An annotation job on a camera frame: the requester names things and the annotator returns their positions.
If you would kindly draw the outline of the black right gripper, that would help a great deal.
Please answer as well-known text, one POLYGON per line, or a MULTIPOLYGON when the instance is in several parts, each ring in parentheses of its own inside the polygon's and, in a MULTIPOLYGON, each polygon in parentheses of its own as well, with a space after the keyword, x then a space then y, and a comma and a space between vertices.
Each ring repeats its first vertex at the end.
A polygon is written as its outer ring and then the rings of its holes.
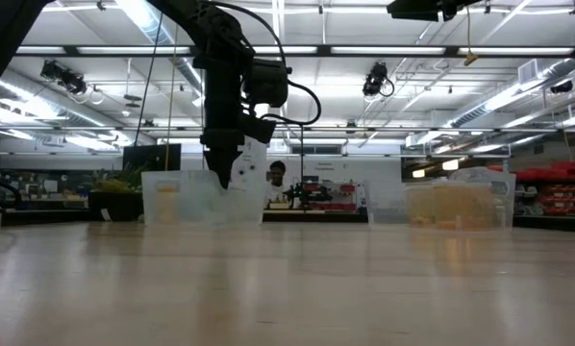
POLYGON ((438 21, 438 11, 444 22, 452 20, 459 11, 481 0, 394 0, 387 12, 394 19, 438 21))

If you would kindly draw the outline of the clear bottle with white pills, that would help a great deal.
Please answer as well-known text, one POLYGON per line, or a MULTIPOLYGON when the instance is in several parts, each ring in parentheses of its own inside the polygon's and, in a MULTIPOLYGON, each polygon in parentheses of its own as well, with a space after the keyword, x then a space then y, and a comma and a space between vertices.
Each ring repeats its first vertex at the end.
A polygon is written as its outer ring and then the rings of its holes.
POLYGON ((492 182, 492 194, 495 220, 493 222, 497 229, 504 230, 506 228, 506 197, 507 197, 507 184, 504 182, 492 182))

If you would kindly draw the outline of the clear plastic bin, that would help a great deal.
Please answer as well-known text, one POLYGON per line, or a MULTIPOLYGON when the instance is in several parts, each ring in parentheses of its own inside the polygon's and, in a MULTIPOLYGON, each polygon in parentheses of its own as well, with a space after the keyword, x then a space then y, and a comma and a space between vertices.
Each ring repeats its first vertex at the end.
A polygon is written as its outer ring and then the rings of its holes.
POLYGON ((144 172, 142 199, 147 226, 185 226, 190 224, 259 224, 263 219, 265 187, 240 189, 233 182, 223 188, 211 170, 144 172), (158 217, 157 185, 174 181, 180 184, 178 214, 173 224, 162 224, 158 217))
POLYGON ((430 185, 433 188, 434 224, 427 230, 468 231, 462 228, 461 197, 463 186, 470 183, 504 182, 507 184, 506 228, 497 229, 494 206, 492 225, 484 231, 506 231, 513 227, 514 185, 516 177, 512 173, 495 171, 487 167, 470 167, 459 169, 446 179, 424 183, 393 183, 391 181, 367 181, 364 183, 364 194, 369 225, 372 227, 386 225, 409 225, 406 211, 406 187, 409 185, 430 185))

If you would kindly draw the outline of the white control box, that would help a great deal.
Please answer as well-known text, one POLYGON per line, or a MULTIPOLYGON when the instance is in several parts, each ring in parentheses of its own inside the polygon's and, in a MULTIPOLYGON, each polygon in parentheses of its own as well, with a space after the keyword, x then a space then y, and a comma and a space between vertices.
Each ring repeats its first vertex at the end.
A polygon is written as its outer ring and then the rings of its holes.
POLYGON ((265 187, 266 145, 247 136, 233 165, 232 182, 240 189, 265 187))

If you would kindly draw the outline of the person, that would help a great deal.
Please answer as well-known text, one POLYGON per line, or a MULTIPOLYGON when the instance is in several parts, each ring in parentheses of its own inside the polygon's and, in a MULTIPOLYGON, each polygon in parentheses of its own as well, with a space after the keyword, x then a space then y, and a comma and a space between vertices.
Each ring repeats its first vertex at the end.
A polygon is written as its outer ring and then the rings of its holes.
POLYGON ((282 161, 274 161, 269 166, 270 180, 266 188, 265 203, 268 209, 272 204, 281 203, 284 198, 284 177, 287 172, 282 161))

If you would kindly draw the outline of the black monitor screen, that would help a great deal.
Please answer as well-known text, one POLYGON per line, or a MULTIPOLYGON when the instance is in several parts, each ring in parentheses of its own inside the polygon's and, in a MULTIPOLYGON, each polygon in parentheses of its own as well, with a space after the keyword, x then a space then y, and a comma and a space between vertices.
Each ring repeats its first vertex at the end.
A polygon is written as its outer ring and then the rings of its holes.
POLYGON ((178 171, 181 169, 181 145, 144 145, 125 147, 123 168, 144 171, 178 171))

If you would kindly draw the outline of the yellow hanging hook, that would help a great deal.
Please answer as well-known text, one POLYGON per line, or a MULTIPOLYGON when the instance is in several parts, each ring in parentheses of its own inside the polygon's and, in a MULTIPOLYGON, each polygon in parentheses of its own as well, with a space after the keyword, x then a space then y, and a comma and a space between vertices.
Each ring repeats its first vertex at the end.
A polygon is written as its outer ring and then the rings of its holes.
POLYGON ((478 56, 472 51, 471 44, 471 14, 470 9, 466 8, 466 19, 467 19, 467 29, 466 29, 466 55, 463 62, 464 66, 470 66, 472 63, 478 60, 478 56))

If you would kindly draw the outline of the black ceiling spotlight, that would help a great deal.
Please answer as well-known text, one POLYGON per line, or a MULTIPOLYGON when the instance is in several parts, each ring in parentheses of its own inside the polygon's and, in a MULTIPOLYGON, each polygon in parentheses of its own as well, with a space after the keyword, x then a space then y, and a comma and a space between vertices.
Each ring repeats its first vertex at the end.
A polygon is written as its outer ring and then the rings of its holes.
POLYGON ((362 93, 365 97, 390 97, 395 91, 395 85, 388 77, 388 69, 384 62, 375 62, 365 76, 362 93))
POLYGON ((66 95, 77 104, 101 105, 105 100, 104 92, 97 86, 91 86, 83 74, 57 61, 45 61, 40 76, 48 82, 62 87, 66 91, 66 95))

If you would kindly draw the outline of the small black background robot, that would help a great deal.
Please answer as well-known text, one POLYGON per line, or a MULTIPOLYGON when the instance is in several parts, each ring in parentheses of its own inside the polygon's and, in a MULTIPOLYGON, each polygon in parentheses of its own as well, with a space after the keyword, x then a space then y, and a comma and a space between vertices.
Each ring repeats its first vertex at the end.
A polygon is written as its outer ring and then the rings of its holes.
POLYGON ((296 183, 291 185, 283 193, 286 197, 289 207, 294 208, 295 201, 298 200, 298 209, 310 209, 312 205, 320 202, 331 202, 333 197, 329 189, 321 184, 296 183))

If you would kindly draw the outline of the black overhead light bar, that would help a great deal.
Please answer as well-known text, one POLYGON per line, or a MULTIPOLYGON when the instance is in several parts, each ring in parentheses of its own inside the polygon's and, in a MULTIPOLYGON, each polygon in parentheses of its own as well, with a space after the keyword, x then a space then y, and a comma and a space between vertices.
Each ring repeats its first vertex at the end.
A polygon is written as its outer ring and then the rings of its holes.
MULTIPOLYGON (((276 46, 264 45, 254 48, 262 57, 278 57, 284 53, 288 57, 363 57, 363 58, 465 58, 473 53, 481 59, 565 59, 575 58, 575 46, 351 46, 351 45, 286 45, 280 49, 276 46)), ((171 57, 191 57, 191 46, 49 46, 23 45, 16 51, 19 57, 89 57, 89 58, 148 58, 152 55, 171 57)))

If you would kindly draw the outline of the potted succulent plant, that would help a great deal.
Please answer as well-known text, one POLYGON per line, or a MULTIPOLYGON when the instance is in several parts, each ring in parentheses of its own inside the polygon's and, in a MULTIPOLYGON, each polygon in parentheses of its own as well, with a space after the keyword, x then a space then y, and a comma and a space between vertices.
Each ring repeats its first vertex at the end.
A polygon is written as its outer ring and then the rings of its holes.
POLYGON ((97 171, 87 198, 89 209, 104 221, 138 221, 143 215, 141 174, 147 168, 127 163, 121 171, 97 171))

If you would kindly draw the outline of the shelf with red boxes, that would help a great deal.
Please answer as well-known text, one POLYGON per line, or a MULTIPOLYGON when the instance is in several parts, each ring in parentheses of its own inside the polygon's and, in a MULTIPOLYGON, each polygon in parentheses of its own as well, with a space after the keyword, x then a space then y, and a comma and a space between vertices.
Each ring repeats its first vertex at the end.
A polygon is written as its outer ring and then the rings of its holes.
POLYGON ((357 185, 350 182, 322 181, 311 185, 309 195, 312 210, 324 210, 335 213, 355 213, 357 204, 357 185))

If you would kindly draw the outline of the red storage shelving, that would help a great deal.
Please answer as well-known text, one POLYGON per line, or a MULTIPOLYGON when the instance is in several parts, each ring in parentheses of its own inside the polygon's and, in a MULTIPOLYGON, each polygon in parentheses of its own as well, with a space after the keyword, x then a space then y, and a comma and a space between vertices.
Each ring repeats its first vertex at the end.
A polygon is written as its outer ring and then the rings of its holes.
POLYGON ((515 216, 575 216, 575 161, 514 171, 515 216))

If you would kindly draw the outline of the black metal stand frame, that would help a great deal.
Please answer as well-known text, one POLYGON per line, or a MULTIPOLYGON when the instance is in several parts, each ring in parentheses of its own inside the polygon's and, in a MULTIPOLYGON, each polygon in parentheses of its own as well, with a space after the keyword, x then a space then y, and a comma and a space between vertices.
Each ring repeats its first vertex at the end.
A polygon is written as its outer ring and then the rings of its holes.
POLYGON ((281 161, 287 168, 286 185, 300 183, 304 175, 304 128, 286 125, 282 131, 276 131, 268 145, 268 156, 274 161, 281 161))

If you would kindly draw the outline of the silver ceiling duct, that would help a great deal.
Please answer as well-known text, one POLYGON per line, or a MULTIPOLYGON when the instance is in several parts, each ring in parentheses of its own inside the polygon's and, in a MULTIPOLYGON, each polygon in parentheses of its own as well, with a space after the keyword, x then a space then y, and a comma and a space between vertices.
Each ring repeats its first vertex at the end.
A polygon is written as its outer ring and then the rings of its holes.
POLYGON ((575 58, 562 60, 531 59, 517 68, 517 79, 501 87, 473 105, 458 110, 442 128, 460 128, 482 116, 498 111, 509 104, 541 89, 567 82, 575 74, 575 58))

